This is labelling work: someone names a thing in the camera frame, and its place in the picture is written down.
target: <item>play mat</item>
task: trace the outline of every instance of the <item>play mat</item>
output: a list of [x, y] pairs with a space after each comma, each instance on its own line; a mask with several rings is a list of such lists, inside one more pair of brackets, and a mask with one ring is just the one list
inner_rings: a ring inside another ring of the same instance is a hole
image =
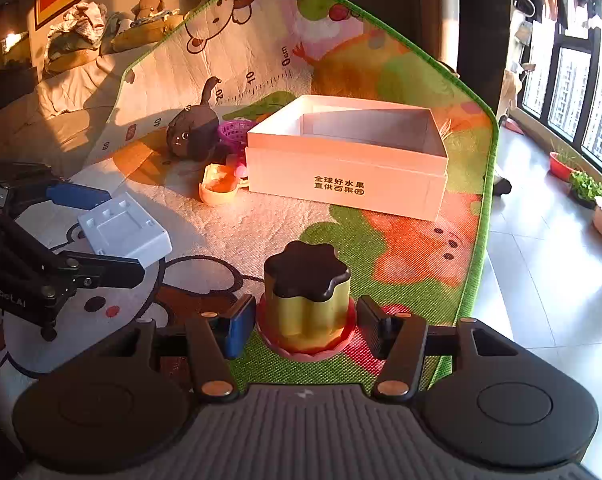
[[[181, 109], [191, 105], [195, 116], [201, 110], [209, 117], [209, 109], [203, 110], [209, 99], [221, 123], [262, 120], [309, 93], [431, 108], [448, 133], [449, 180], [438, 220], [243, 189], [234, 202], [217, 208], [196, 199], [202, 168], [174, 158], [166, 146], [166, 126]], [[242, 293], [260, 297], [265, 259], [295, 239], [333, 244], [351, 269], [354, 298], [369, 294], [389, 313], [409, 311], [433, 324], [468, 316], [484, 257], [496, 145], [494, 115], [470, 89], [353, 4], [212, 0], [127, 69], [90, 166], [73, 178], [113, 196], [130, 192], [167, 229], [172, 253], [149, 267], [132, 291], [79, 289], [58, 317], [54, 341], [44, 341], [38, 327], [2, 314], [0, 421], [10, 433], [12, 406], [31, 381], [133, 319], [165, 326], [183, 322], [193, 304], [215, 310]], [[90, 251], [78, 213], [44, 203], [18, 222], [50, 248]], [[277, 356], [253, 333], [242, 357], [230, 365], [241, 387], [249, 382], [369, 387], [381, 363], [359, 334], [338, 356], [300, 364]], [[449, 360], [429, 359], [422, 386], [449, 366]], [[189, 389], [184, 359], [164, 360], [161, 369]]]

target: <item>gray ribbed surface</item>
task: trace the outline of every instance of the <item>gray ribbed surface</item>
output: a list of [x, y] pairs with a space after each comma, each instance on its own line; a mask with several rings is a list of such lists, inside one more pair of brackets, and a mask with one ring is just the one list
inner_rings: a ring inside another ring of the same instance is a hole
[[206, 407], [175, 447], [143, 466], [101, 476], [32, 466], [22, 478], [595, 480], [577, 465], [514, 475], [463, 463], [433, 444], [410, 410], [376, 403], [357, 384], [254, 385], [235, 404]]

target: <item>orange toy cup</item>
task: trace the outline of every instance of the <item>orange toy cup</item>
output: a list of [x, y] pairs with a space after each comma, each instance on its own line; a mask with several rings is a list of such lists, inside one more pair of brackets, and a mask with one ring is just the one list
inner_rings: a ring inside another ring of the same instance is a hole
[[208, 164], [203, 174], [203, 182], [198, 185], [198, 193], [203, 203], [217, 206], [231, 202], [239, 187], [247, 187], [247, 180], [234, 174], [235, 168], [222, 164]]

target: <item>red flower pot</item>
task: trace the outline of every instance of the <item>red flower pot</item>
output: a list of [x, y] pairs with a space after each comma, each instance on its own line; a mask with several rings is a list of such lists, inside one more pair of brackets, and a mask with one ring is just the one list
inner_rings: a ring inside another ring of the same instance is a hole
[[574, 169], [563, 164], [558, 158], [556, 158], [557, 155], [558, 153], [556, 152], [550, 153], [550, 173], [552, 173], [555, 177], [568, 182]]

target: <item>tiled floor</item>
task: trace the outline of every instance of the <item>tiled floor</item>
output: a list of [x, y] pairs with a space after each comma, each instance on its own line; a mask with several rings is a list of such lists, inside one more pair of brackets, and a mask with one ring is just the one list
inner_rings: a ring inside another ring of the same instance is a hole
[[596, 399], [584, 465], [602, 479], [602, 238], [532, 140], [502, 128], [497, 161], [513, 190], [494, 199], [488, 254], [514, 341]]

